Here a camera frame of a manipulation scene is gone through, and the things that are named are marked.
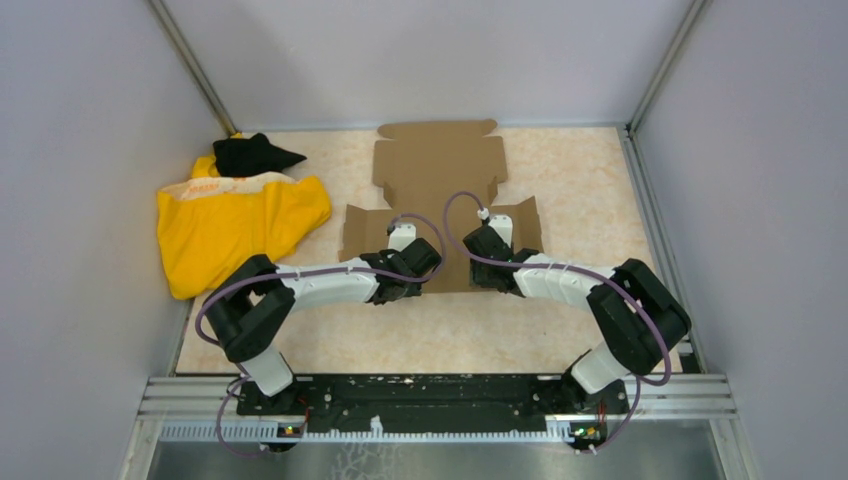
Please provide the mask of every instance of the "flattened cardboard box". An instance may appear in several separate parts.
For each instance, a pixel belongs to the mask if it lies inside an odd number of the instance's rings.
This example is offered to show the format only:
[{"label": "flattened cardboard box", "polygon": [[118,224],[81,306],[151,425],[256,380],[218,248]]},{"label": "flattened cardboard box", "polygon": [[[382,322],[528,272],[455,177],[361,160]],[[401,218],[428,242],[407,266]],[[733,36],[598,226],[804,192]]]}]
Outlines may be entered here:
[{"label": "flattened cardboard box", "polygon": [[[459,190],[475,193],[491,213],[512,217],[515,251],[525,247],[542,251],[535,197],[518,205],[491,206],[498,184],[507,179],[503,138],[489,136],[495,127],[494,120],[480,120],[393,123],[378,128],[386,140],[374,144],[372,181],[383,188],[383,198],[391,210],[363,210],[348,205],[339,260],[385,249],[386,227],[400,213],[419,213],[443,230],[445,202]],[[454,201],[448,222],[451,233],[462,241],[480,226],[474,201],[467,197]],[[419,236],[438,248],[438,239],[426,225],[417,223],[416,227]],[[447,263],[439,275],[424,284],[423,292],[479,290],[471,285],[468,258],[447,239],[445,242]]]}]

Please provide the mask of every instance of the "white wall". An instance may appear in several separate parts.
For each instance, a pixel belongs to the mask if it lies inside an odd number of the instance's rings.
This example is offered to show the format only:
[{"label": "white wall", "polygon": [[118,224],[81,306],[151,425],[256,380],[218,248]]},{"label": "white wall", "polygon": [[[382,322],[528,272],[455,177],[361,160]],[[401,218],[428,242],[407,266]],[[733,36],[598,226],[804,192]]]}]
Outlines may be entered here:
[{"label": "white wall", "polygon": [[168,0],[238,128],[630,119],[690,0]]},{"label": "white wall", "polygon": [[114,478],[183,308],[154,192],[221,130],[143,1],[0,19],[0,476]]},{"label": "white wall", "polygon": [[848,470],[848,3],[714,2],[638,133],[763,477]]}]

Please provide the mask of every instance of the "yellow shirt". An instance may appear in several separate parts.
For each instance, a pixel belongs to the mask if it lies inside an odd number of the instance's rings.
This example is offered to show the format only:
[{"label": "yellow shirt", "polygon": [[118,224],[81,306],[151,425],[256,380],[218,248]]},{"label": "yellow shirt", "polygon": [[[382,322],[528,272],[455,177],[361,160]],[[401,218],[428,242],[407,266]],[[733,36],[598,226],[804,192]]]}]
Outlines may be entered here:
[{"label": "yellow shirt", "polygon": [[219,177],[214,162],[198,158],[191,180],[156,194],[156,235],[177,299],[217,288],[253,255],[277,261],[294,253],[300,239],[332,212],[316,177],[296,181],[276,172]]}]

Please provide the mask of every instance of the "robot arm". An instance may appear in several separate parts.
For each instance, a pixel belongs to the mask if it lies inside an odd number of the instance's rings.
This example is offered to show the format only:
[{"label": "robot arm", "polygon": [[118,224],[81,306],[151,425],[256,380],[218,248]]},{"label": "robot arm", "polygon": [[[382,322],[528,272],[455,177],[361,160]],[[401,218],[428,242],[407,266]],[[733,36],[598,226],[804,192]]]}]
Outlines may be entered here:
[{"label": "robot arm", "polygon": [[421,282],[376,272],[421,278],[442,257],[426,240],[416,238],[415,226],[408,223],[394,227],[388,247],[335,265],[275,265],[265,255],[248,259],[217,291],[257,275],[285,278],[247,285],[210,305],[206,316],[227,359],[239,364],[263,394],[272,396],[294,381],[285,358],[272,345],[287,315],[333,303],[381,305],[421,295]]},{"label": "robot arm", "polygon": [[[493,215],[463,239],[480,257],[512,263],[553,265],[556,260],[535,250],[513,253],[512,220]],[[691,328],[689,316],[645,263],[630,259],[618,267],[586,267],[622,287],[654,320],[667,348]],[[643,320],[615,290],[598,280],[562,268],[509,268],[471,261],[475,284],[525,298],[548,298],[589,311],[604,341],[580,357],[566,371],[564,383],[575,403],[586,401],[629,373],[646,375],[662,360],[654,336]]]}]

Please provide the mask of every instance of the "black cloth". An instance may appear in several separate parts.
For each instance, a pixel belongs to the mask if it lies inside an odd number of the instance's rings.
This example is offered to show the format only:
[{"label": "black cloth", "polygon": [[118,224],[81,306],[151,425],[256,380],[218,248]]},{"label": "black cloth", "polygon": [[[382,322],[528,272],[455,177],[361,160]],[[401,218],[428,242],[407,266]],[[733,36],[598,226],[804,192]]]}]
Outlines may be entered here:
[{"label": "black cloth", "polygon": [[306,157],[271,145],[257,133],[250,138],[228,138],[212,144],[215,166],[222,177],[252,177],[265,172],[282,172]]}]

